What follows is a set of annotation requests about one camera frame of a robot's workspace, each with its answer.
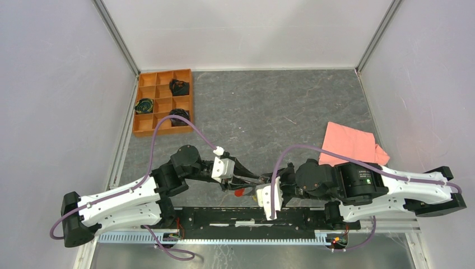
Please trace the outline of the black rolled item bottom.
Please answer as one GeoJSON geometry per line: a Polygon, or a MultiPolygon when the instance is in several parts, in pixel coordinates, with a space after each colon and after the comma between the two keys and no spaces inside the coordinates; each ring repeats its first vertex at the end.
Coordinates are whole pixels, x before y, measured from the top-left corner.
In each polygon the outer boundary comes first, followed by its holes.
{"type": "Polygon", "coordinates": [[[190,114],[188,110],[175,108],[169,112],[169,115],[178,116],[179,118],[170,118],[172,127],[188,126],[190,114]]]}

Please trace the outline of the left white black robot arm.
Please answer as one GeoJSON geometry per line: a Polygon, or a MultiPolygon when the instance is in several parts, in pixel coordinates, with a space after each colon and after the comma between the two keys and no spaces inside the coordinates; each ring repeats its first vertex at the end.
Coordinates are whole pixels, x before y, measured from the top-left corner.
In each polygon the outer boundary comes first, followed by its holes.
{"type": "Polygon", "coordinates": [[[218,153],[213,160],[202,160],[196,147],[184,145],[167,163],[132,183],[88,196],[65,194],[60,211],[64,246],[78,247],[130,226],[172,227],[176,213],[171,197],[188,190],[188,179],[217,183],[223,191],[257,185],[258,175],[224,150],[218,153]]]}

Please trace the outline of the pink folded cloth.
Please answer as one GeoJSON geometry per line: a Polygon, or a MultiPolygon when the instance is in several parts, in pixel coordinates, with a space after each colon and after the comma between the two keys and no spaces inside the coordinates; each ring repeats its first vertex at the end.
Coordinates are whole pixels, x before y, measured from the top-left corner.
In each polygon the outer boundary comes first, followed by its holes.
{"type": "Polygon", "coordinates": [[[367,163],[386,165],[390,156],[376,143],[370,132],[328,122],[323,150],[367,163]]]}

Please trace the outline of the orange compartment tray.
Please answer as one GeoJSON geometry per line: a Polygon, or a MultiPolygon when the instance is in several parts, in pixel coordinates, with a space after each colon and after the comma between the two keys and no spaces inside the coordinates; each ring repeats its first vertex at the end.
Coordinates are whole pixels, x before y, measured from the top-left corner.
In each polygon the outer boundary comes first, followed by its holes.
{"type": "Polygon", "coordinates": [[[194,122],[194,88],[191,69],[177,69],[142,73],[138,77],[136,102],[141,98],[154,100],[152,114],[137,115],[134,111],[132,133],[136,137],[150,137],[162,118],[169,115],[175,108],[188,110],[190,122],[194,122]],[[190,83],[189,95],[172,96],[169,82],[172,79],[190,83]]]}

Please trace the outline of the steel key holder red handle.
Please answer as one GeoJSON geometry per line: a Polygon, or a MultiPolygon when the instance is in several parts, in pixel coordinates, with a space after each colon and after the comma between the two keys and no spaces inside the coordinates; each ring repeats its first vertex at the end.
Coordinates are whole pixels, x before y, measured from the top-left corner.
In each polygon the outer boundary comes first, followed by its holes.
{"type": "Polygon", "coordinates": [[[261,187],[262,184],[230,184],[230,188],[234,192],[236,197],[250,197],[254,202],[258,202],[257,199],[257,188],[261,187]]]}

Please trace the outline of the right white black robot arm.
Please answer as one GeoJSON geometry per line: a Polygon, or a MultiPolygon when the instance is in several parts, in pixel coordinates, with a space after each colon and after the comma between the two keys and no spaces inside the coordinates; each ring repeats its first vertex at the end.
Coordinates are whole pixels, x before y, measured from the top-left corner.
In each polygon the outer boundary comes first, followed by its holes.
{"type": "Polygon", "coordinates": [[[307,160],[277,172],[276,185],[256,187],[257,202],[267,220],[282,217],[292,198],[325,201],[319,221],[331,229],[387,212],[413,212],[435,217],[466,208],[463,196],[448,185],[453,175],[447,166],[425,173],[408,173],[378,164],[342,163],[336,166],[307,160]]]}

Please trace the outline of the black rolled item top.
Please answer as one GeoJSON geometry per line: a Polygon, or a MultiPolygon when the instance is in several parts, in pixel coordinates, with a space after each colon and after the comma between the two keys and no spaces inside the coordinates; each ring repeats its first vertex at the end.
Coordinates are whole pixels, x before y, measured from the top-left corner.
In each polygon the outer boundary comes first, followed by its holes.
{"type": "Polygon", "coordinates": [[[190,83],[183,80],[172,79],[169,82],[169,89],[172,96],[189,95],[190,83]]]}

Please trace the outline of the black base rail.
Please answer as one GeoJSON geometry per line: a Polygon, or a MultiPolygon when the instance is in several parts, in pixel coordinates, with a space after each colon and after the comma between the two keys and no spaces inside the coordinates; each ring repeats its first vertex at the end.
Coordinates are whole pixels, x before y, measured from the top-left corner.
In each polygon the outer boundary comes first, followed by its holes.
{"type": "Polygon", "coordinates": [[[166,214],[152,229],[179,229],[185,239],[312,239],[317,230],[359,230],[327,210],[287,207],[267,220],[259,207],[182,207],[166,214]]]}

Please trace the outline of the green black rolled item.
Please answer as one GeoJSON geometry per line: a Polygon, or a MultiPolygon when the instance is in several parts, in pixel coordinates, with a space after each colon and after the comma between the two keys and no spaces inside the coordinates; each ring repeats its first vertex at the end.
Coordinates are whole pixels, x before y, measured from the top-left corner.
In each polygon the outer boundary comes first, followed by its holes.
{"type": "Polygon", "coordinates": [[[134,111],[137,115],[142,114],[152,114],[154,107],[154,100],[150,98],[141,98],[139,99],[135,106],[134,111]]]}

